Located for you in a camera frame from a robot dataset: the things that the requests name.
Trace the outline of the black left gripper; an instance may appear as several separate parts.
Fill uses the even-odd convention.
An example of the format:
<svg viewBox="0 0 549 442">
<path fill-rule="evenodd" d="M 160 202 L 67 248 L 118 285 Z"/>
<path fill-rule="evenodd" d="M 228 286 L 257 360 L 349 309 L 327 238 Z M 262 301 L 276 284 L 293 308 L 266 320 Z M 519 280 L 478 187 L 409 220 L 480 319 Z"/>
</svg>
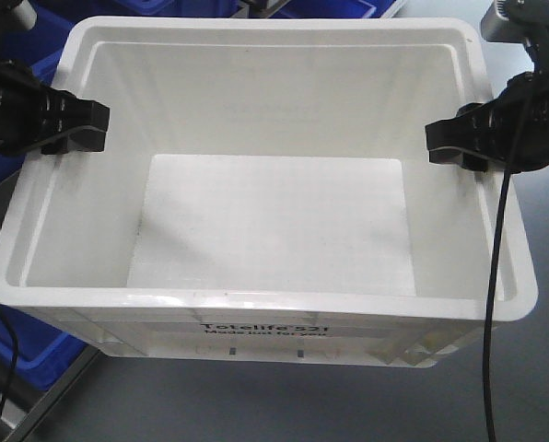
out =
<svg viewBox="0 0 549 442">
<path fill-rule="evenodd" d="M 102 152 L 110 108 L 44 85 L 30 69 L 0 61 L 0 155 Z"/>
</svg>

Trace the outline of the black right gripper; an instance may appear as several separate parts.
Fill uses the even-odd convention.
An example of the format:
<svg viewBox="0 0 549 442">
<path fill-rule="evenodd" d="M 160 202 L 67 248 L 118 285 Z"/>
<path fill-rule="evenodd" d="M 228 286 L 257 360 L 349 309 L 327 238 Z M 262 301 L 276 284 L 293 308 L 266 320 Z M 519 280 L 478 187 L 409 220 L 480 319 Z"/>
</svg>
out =
<svg viewBox="0 0 549 442">
<path fill-rule="evenodd" d="M 425 133 L 434 164 L 487 171 L 488 162 L 510 162 L 514 173 L 543 169 L 549 166 L 549 72 L 513 76 L 496 99 L 466 104 L 453 118 L 427 124 Z"/>
</svg>

